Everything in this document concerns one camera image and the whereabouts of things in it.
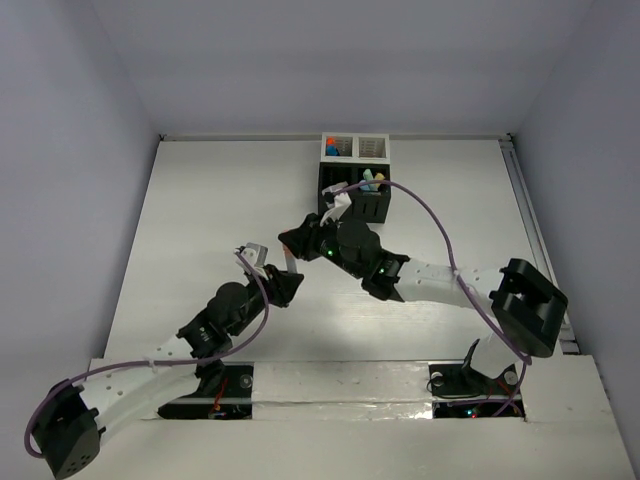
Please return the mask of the orange cap black highlighter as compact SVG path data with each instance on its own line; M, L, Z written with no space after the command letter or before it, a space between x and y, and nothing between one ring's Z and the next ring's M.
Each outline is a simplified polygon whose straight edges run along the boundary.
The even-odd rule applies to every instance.
M335 140L333 138L328 138L327 139L325 154L327 156L338 156L339 155L339 151L336 148Z

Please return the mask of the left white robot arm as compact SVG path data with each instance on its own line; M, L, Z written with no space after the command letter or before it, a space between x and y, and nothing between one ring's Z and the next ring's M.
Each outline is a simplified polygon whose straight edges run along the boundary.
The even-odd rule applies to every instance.
M54 385L30 417L27 453L67 479L88 466L117 433L168 402L221 383L223 358L248 346L233 345L254 320L285 308L304 277L266 265L248 269L244 284L228 282L189 323L141 360L86 371Z

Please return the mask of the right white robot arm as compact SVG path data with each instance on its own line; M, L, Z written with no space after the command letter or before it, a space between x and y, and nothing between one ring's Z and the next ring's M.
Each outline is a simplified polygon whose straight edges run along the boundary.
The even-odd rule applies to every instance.
M360 220L309 214L281 233L294 258L324 258L381 301L435 302L475 310L490 334L475 341L460 368L462 384L482 392L517 360L553 355L568 299L530 262L512 258L498 270L459 270L393 253Z

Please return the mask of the black slotted container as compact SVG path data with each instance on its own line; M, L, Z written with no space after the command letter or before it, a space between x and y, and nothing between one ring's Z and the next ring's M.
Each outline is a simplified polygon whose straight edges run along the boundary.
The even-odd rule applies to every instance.
M326 187L346 182L348 185L358 184L363 179L363 172L370 169L374 177L377 173L385 175L385 180L391 179L390 165L373 163L329 163L321 162L318 174L317 213L322 215L326 206L320 200L321 191ZM391 188L380 185L375 192L362 191L359 188L349 192L351 207L344 213L343 218L353 217L367 223L384 224L391 203Z

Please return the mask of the white slotted container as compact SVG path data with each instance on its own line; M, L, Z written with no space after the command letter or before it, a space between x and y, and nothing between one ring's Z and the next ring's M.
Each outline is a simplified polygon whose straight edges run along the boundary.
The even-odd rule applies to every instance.
M325 154L328 138L335 140L339 156ZM373 163L389 165L391 162L390 138L379 133L324 132L321 137L320 161L329 163Z

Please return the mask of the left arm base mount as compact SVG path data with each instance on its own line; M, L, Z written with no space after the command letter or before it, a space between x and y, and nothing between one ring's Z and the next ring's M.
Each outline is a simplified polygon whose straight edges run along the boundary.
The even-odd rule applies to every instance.
M253 363L226 364L222 373L201 382L192 394L157 410L164 420L249 420L253 414Z

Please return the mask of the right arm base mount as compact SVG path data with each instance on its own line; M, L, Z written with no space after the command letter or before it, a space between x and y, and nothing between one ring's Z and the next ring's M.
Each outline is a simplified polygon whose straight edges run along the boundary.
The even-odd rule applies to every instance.
M525 418L519 391L520 377L514 364L496 378L486 377L471 368L476 340L462 362L429 365L426 390L433 397L435 419Z

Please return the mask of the metal rail right edge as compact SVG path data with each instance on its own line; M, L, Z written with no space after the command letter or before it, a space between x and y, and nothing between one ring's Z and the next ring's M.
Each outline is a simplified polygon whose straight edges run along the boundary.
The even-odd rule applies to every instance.
M552 267L551 259L549 257L534 206L524 179L513 137L511 135L506 135L504 138L501 138L498 143L533 255L533 263L555 286L557 286L558 282L556 275ZM568 315L564 316L558 340L563 354L581 355L580 346Z

